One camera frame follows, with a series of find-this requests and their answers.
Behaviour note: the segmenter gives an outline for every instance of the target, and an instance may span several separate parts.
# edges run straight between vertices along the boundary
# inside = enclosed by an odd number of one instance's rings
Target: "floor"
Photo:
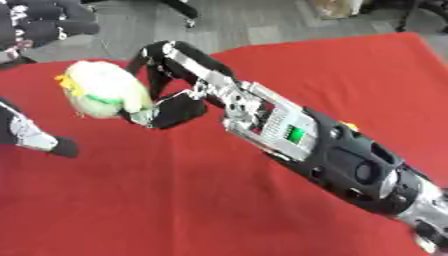
[[[305,0],[191,0],[201,19],[193,29],[168,7],[150,0],[112,0],[97,3],[102,31],[28,52],[38,61],[92,57],[129,59],[142,46],[157,40],[184,40],[213,53],[248,44],[394,32],[399,10],[341,20],[321,20]],[[448,59],[448,35],[439,34],[442,20],[419,10],[409,31],[420,33]]]

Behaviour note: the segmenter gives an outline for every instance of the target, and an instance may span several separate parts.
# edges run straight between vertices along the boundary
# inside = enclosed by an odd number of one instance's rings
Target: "red fabric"
[[[356,123],[448,184],[448,72],[418,36],[215,57],[241,79]],[[76,117],[53,81],[68,64],[1,74],[1,94],[82,150],[69,160],[0,146],[1,256],[424,255],[403,225],[334,198],[227,134],[217,109],[165,132]]]

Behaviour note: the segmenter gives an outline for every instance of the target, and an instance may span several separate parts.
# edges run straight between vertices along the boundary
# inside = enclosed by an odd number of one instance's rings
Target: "black chair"
[[[448,0],[374,0],[372,3],[363,6],[361,13],[371,13],[372,11],[383,7],[400,7],[404,9],[403,16],[400,18],[399,24],[395,28],[397,32],[406,31],[409,17],[417,8],[421,8],[440,16],[447,24],[441,32],[448,34]]]
[[[95,2],[103,2],[106,0],[81,0],[82,4],[91,4]],[[187,4],[188,0],[158,0],[169,7],[173,8],[177,12],[181,13],[183,16],[185,16],[185,26],[187,28],[192,28],[196,25],[196,19],[199,17],[198,11],[192,7],[191,5]]]

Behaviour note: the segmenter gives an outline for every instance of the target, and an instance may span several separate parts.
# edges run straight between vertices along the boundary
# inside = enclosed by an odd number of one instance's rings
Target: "yellow label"
[[[355,132],[359,132],[358,126],[356,126],[356,124],[352,124],[352,123],[346,123],[346,122],[341,122],[345,125],[348,126],[348,128],[352,129]]]

